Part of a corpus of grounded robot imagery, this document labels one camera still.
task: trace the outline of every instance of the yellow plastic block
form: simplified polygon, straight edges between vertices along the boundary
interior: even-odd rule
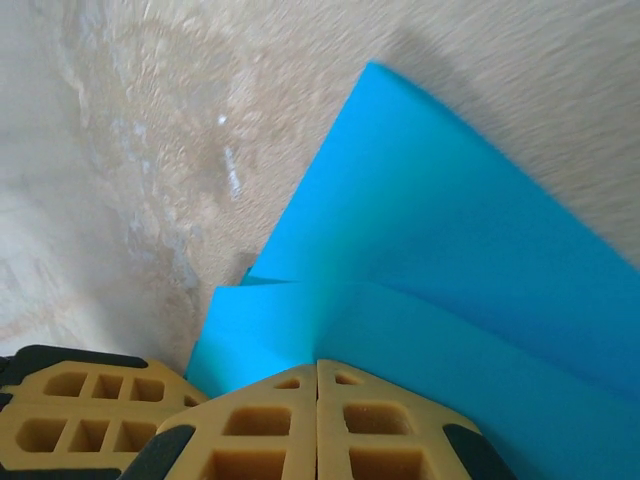
[[[13,395],[11,404],[46,404],[69,408],[162,409],[177,412],[208,397],[162,363],[146,368],[60,362],[28,375],[20,385],[0,388]]]
[[[318,480],[470,480],[442,429],[470,420],[348,365],[317,374]]]
[[[293,368],[171,417],[195,432],[167,480],[314,480],[316,367]]]
[[[6,470],[123,471],[171,411],[11,403],[0,413],[0,464]]]

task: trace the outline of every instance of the blue paper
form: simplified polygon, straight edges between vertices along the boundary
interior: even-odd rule
[[[640,400],[640,275],[426,92],[369,65],[252,269],[366,280]]]
[[[636,402],[380,286],[219,288],[188,379],[219,395],[318,358],[468,416],[520,479],[640,478]]]

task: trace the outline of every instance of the blue foam sheet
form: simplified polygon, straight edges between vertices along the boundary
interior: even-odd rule
[[[215,396],[318,358],[467,415],[520,479],[640,478],[636,402],[376,285],[219,288],[187,378]]]
[[[426,92],[369,65],[252,277],[367,280],[640,400],[640,275]]]

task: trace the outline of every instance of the folded blue sheet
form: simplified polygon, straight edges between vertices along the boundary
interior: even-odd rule
[[[369,65],[187,378],[333,358],[473,419],[522,479],[640,478],[640,275],[451,112]]]

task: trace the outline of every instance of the textured wall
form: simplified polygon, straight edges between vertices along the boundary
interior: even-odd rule
[[[0,8],[0,351],[49,340],[183,366],[213,287],[259,251],[370,58],[640,263],[635,2]]]

